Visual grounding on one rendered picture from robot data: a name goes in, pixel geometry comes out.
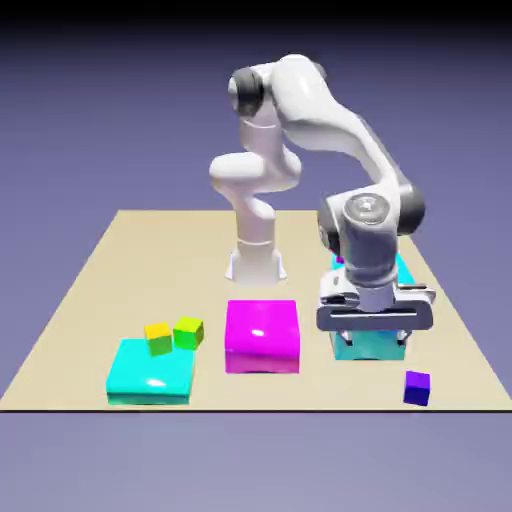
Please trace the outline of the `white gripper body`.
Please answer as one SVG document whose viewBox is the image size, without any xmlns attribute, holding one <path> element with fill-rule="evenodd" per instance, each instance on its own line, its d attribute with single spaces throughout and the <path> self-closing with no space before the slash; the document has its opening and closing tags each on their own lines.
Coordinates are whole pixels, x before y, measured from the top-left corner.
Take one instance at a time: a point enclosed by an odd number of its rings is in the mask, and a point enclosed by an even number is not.
<svg viewBox="0 0 512 512">
<path fill-rule="evenodd" d="M 322 331 L 414 331 L 433 326 L 436 292 L 425 285 L 333 292 L 320 298 L 316 325 Z"/>
</svg>

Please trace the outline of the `small blue cube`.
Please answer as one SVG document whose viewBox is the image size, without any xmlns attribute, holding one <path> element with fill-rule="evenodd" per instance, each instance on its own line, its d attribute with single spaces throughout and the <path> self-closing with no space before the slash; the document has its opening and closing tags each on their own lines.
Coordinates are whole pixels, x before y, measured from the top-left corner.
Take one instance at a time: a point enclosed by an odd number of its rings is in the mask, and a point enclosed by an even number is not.
<svg viewBox="0 0 512 512">
<path fill-rule="evenodd" d="M 407 370 L 403 402 L 411 405 L 427 406 L 431 391 L 431 376 L 429 373 Z"/>
</svg>

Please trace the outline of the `small green cube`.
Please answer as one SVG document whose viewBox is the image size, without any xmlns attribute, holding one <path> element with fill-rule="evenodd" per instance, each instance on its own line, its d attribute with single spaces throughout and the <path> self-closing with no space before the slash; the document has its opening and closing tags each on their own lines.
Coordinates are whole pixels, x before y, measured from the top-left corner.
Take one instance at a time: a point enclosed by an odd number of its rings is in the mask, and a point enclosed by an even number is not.
<svg viewBox="0 0 512 512">
<path fill-rule="evenodd" d="M 182 316 L 173 327 L 174 346 L 195 351 L 204 339 L 203 321 L 196 317 Z"/>
</svg>

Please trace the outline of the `small yellow cube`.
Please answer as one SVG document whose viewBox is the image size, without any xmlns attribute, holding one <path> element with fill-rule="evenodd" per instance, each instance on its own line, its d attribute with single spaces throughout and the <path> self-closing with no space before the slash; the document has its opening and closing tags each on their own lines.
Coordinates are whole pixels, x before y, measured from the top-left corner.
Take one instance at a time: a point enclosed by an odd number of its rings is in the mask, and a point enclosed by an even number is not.
<svg viewBox="0 0 512 512">
<path fill-rule="evenodd" d="M 172 333 L 166 322 L 145 326 L 144 334 L 151 356 L 161 356 L 172 351 Z"/>
</svg>

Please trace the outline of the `large tall cyan box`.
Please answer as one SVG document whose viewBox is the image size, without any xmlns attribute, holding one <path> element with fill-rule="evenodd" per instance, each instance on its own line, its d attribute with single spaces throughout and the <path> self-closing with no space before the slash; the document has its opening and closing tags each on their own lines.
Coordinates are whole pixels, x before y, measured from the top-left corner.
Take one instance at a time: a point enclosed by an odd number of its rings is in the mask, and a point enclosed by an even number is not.
<svg viewBox="0 0 512 512">
<path fill-rule="evenodd" d="M 352 331 L 346 340 L 337 332 L 330 332 L 330 341 L 336 360 L 403 360 L 406 340 L 395 331 Z"/>
</svg>

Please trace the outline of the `large magenta box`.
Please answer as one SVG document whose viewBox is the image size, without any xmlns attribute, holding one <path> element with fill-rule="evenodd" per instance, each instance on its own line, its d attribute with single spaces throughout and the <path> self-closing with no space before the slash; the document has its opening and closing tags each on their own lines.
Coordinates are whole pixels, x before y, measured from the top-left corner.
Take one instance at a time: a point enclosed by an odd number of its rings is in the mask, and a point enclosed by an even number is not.
<svg viewBox="0 0 512 512">
<path fill-rule="evenodd" d="M 225 324 L 228 374 L 297 374 L 300 329 L 294 300 L 229 300 Z"/>
</svg>

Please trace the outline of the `large flat cyan box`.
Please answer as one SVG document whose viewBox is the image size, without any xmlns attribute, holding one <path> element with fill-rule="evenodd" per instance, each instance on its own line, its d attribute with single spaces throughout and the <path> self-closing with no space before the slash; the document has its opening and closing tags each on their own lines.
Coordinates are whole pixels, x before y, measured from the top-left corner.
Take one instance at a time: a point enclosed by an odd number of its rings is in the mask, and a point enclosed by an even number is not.
<svg viewBox="0 0 512 512">
<path fill-rule="evenodd" d="M 106 379 L 110 405 L 186 405 L 195 352 L 173 348 L 152 356 L 144 339 L 122 339 Z"/>
</svg>

